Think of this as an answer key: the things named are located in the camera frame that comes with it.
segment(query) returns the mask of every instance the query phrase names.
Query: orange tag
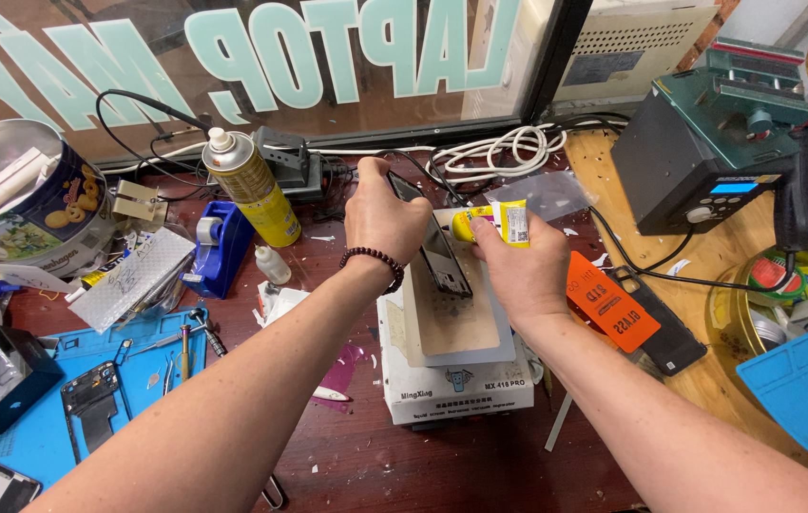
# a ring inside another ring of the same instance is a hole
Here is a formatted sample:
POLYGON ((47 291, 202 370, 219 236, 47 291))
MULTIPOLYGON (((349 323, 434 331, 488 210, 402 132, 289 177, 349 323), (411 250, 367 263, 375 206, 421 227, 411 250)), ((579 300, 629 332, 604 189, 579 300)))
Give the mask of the orange tag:
POLYGON ((633 352, 661 324, 600 269, 572 252, 566 295, 625 352, 633 352))

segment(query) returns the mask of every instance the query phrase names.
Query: vent grille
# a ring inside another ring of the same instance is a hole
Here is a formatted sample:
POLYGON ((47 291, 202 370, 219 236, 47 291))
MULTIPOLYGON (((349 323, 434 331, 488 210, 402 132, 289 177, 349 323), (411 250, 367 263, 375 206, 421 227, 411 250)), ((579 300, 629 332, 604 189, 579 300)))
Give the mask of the vent grille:
POLYGON ((582 32, 572 55, 630 52, 648 48, 675 47, 690 31, 693 22, 660 27, 595 30, 582 32))

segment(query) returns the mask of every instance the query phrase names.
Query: hand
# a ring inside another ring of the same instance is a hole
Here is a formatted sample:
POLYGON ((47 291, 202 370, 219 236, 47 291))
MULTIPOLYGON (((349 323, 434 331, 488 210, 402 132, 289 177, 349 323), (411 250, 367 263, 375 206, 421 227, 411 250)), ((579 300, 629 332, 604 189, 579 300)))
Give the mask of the hand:
POLYGON ((471 219, 471 230, 477 239, 474 254, 489 267, 492 289, 519 332, 541 316, 569 315, 566 236, 530 210, 527 221, 531 246, 511 247, 489 221, 482 217, 471 219))
POLYGON ((377 249, 405 266, 420 249, 433 206, 426 198, 406 203, 395 197, 385 181, 390 167, 383 159, 360 159, 359 186, 345 208, 346 244, 377 249))

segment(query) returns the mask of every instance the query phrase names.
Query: fingernail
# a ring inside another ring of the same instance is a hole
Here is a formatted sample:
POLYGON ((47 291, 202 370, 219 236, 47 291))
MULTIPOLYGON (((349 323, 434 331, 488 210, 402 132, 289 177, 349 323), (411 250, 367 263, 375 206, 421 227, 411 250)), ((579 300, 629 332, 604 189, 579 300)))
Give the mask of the fingernail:
POLYGON ((489 221, 483 219, 482 217, 474 217, 473 219, 471 219, 471 229, 478 230, 486 223, 489 223, 489 221))

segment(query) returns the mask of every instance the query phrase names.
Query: phone screen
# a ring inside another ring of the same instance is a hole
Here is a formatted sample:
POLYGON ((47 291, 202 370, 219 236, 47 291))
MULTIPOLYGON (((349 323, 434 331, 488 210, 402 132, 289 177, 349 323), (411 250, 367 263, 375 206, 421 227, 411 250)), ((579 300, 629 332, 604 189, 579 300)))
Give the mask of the phone screen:
MULTIPOLYGON (((402 201, 409 202, 423 196, 420 188, 394 172, 388 172, 388 181, 391 183, 392 191, 402 201)), ((458 265, 452 248, 445 240, 445 234, 439 227, 439 223, 436 222, 435 216, 430 216, 430 222, 426 225, 420 252, 426 265, 430 268, 430 274, 433 275, 433 280, 439 290, 456 296, 473 297, 471 286, 468 285, 461 266, 458 265)))

